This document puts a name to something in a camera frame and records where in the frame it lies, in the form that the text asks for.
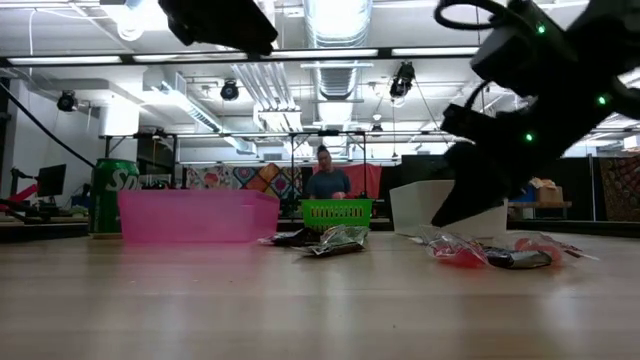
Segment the person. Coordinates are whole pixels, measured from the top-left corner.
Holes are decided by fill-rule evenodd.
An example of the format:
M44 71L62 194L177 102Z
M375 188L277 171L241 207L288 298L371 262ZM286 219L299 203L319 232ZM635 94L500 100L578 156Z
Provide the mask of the person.
M351 191L351 182L344 171L333 167L327 147L320 145L317 152L318 167L307 184L311 199L344 199Z

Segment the cardboard box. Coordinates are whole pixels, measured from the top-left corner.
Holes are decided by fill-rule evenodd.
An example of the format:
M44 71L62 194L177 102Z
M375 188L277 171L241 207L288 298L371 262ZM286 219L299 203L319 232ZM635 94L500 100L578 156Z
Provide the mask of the cardboard box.
M536 201L545 203L561 203L564 202L562 195L562 186L541 187L536 190Z

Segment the white bin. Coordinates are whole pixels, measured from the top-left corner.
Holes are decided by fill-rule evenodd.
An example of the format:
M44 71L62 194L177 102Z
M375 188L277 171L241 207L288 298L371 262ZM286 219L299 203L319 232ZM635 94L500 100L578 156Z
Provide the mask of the white bin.
M453 184L453 180L418 181L392 189L391 210L395 233L419 236L420 225L431 225L433 216L453 189ZM504 234L507 231L507 202L444 229L475 237Z

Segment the pink plastic bin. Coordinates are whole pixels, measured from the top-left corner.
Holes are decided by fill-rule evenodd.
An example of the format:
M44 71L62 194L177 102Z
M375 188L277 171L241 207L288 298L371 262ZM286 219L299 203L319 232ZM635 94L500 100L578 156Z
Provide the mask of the pink plastic bin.
M252 190L118 193L126 243L246 243L276 233L280 200Z

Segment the soda can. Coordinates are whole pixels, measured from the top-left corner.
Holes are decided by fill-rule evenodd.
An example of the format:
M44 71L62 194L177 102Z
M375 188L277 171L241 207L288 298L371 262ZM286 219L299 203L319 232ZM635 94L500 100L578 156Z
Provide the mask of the soda can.
M118 192L139 189L136 163L120 159L99 159L91 176L89 233L119 234Z

